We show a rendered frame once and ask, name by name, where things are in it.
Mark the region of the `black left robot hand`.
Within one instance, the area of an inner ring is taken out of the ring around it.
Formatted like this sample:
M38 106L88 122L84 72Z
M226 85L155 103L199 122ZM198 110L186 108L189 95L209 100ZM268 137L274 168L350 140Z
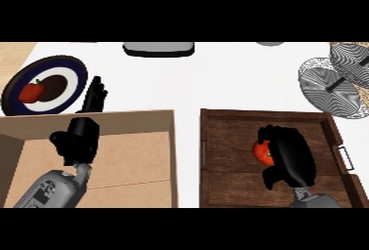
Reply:
M80 113L102 112L106 94L100 77L96 76L91 80ZM65 166L93 163L97 139L99 125L88 117L72 118L68 131L50 134L49 140L56 147L57 154L63 157Z

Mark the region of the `blue and white plate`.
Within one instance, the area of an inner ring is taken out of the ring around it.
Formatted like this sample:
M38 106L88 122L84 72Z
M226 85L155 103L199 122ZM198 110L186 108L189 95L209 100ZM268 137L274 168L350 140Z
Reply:
M40 80L46 87L38 101L23 104L23 87ZM88 80L84 63L71 56L52 56L32 62L12 77L1 93L1 109L7 116L60 113L80 97Z

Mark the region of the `dark brown wooden tray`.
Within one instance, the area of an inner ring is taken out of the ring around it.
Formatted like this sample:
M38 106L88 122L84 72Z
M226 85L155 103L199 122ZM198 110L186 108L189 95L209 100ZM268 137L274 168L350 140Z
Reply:
M345 169L342 140L328 113L220 109L201 111L201 205L282 208L292 202L286 183L266 188L266 166L252 153L258 129L268 125L291 127L304 136L317 166L310 191L330 195L344 208L369 208L359 178Z

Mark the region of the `red tomato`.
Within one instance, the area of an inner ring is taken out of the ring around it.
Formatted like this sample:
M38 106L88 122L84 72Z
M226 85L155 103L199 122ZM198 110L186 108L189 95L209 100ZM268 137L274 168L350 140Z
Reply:
M254 143L252 153L254 153L254 157L257 158L257 160L266 166L273 166L274 165L274 160L273 160L271 153L270 153L270 148L268 148L268 141L264 141L261 144Z

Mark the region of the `red bell pepper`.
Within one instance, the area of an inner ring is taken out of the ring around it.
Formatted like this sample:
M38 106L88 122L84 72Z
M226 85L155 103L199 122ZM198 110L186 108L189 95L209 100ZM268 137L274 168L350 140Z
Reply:
M46 87L40 83L40 80L35 80L34 83L29 83L19 94L19 101L23 104L32 104L38 101L43 93L44 93Z

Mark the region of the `open pale wooden drawer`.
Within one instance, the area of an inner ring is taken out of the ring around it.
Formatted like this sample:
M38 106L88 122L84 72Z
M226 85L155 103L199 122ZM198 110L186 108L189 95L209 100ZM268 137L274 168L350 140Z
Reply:
M13 207L50 170L71 172L49 135L68 129L72 114L0 117L0 207ZM99 124L87 207L177 205L174 114L170 110L90 113Z

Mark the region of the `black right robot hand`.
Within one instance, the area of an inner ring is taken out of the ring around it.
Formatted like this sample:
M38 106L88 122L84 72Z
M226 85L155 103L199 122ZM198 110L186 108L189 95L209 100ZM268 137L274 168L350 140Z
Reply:
M258 144L268 142L273 165L263 171L267 189L285 181L292 188L314 185L316 162L307 141L295 128L268 125L258 130Z

